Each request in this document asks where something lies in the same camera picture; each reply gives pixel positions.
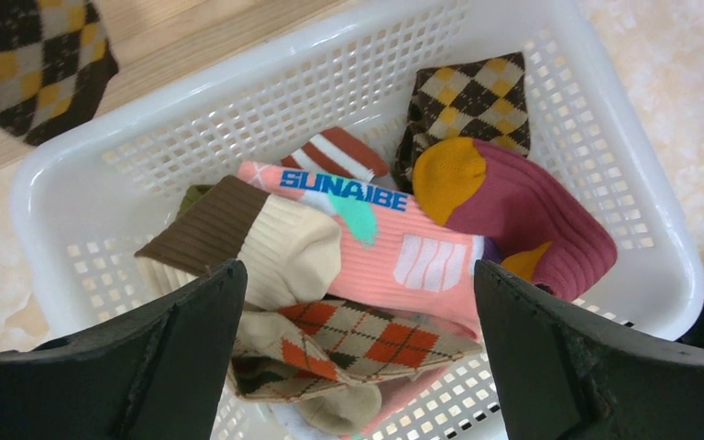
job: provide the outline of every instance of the laundry basket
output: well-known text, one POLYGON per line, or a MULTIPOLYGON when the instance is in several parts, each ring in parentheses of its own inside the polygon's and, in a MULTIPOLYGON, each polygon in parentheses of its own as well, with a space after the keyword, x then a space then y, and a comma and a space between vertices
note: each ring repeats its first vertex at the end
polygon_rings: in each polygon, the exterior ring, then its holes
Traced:
MULTIPOLYGON (((15 229, 55 336, 153 299, 133 253, 184 190, 242 160, 277 160, 347 127, 388 160, 418 69, 516 50, 527 62, 531 159, 609 230, 619 261, 577 304, 674 339, 703 302, 684 218, 611 62, 569 0, 374 1, 248 50, 50 142, 20 168, 15 229)), ((359 438, 505 436, 487 357, 359 438)), ((226 390, 214 439, 291 438, 269 408, 226 390)))

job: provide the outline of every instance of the tiled floor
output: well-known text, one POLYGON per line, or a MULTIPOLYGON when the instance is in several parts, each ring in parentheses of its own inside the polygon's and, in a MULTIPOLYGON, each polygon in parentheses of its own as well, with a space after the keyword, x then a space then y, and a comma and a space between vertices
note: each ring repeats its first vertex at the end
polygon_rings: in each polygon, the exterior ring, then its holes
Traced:
MULTIPOLYGON (((614 59, 704 263, 704 1, 579 3, 614 59)), ((16 168, 0 170, 0 351, 31 349, 49 337, 8 218, 16 168)))

